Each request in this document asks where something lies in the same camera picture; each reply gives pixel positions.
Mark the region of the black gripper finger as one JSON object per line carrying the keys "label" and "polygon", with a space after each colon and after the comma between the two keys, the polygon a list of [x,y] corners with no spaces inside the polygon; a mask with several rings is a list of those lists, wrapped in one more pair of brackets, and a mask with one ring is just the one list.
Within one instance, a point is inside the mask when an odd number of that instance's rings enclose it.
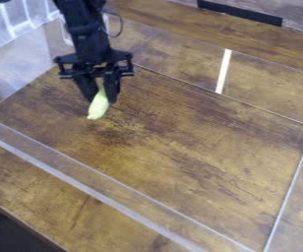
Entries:
{"label": "black gripper finger", "polygon": [[90,76],[79,76],[74,81],[85,99],[91,102],[99,91],[95,79]]}
{"label": "black gripper finger", "polygon": [[114,104],[119,94],[119,76],[117,74],[105,74],[105,90],[109,103]]}

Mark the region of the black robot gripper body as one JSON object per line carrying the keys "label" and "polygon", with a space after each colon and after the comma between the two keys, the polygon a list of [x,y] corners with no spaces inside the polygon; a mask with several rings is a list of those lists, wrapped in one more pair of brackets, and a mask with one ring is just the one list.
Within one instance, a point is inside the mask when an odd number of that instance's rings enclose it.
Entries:
{"label": "black robot gripper body", "polygon": [[119,77],[133,75],[133,54],[111,48],[109,35],[102,29],[74,32],[71,38],[75,52],[54,58],[62,79],[102,77],[110,69]]}

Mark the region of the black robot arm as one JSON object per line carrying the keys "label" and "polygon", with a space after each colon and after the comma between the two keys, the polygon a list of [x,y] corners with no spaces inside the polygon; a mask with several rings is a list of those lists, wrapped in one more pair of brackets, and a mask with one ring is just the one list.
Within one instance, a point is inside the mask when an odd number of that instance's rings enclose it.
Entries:
{"label": "black robot arm", "polygon": [[121,78],[134,75],[133,54],[111,48],[103,12],[107,0],[53,0],[65,19],[75,52],[54,58],[59,78],[71,79],[87,101],[101,91],[97,78],[105,83],[106,99],[117,102]]}

